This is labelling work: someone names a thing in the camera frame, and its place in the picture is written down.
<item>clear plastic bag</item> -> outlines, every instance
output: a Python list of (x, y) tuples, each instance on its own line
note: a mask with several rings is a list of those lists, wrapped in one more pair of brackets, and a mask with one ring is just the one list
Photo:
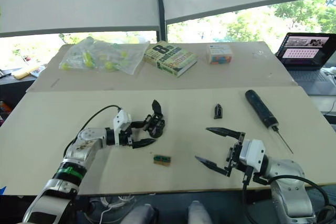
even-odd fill
[(96, 69), (112, 72), (121, 70), (134, 74), (149, 45), (112, 44), (87, 37), (72, 46), (59, 64), (60, 69)]

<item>window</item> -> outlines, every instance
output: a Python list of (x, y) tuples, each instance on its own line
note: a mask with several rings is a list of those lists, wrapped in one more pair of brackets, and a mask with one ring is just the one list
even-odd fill
[(47, 64), (64, 44), (76, 44), (91, 36), (111, 43), (156, 43), (155, 31), (45, 34), (0, 38), (0, 69), (21, 68), (29, 61)]
[(336, 0), (300, 0), (167, 26), (169, 42), (265, 41), (276, 52), (288, 32), (336, 33)]

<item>metal rod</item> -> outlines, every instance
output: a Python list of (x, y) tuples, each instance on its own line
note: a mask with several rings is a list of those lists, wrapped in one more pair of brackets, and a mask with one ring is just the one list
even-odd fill
[(290, 152), (292, 152), (292, 154), (294, 154), (294, 152), (292, 151), (292, 149), (289, 147), (289, 145), (286, 143), (286, 141), (284, 140), (284, 138), (281, 136), (279, 131), (276, 131), (276, 133), (279, 134), (279, 136), (281, 137), (282, 141), (285, 143), (285, 145), (287, 146), (287, 148), (289, 148)]

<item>screwdriver handle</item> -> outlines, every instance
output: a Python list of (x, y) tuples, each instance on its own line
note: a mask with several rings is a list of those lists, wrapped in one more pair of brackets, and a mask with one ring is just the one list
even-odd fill
[(269, 111), (269, 109), (254, 90), (251, 89), (246, 91), (245, 97), (255, 112), (258, 114), (266, 128), (277, 127), (279, 125), (278, 120)]

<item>small box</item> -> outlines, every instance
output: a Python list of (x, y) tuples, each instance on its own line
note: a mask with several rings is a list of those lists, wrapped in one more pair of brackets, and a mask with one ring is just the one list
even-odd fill
[(210, 44), (206, 49), (209, 64), (230, 63), (232, 51), (228, 44)]

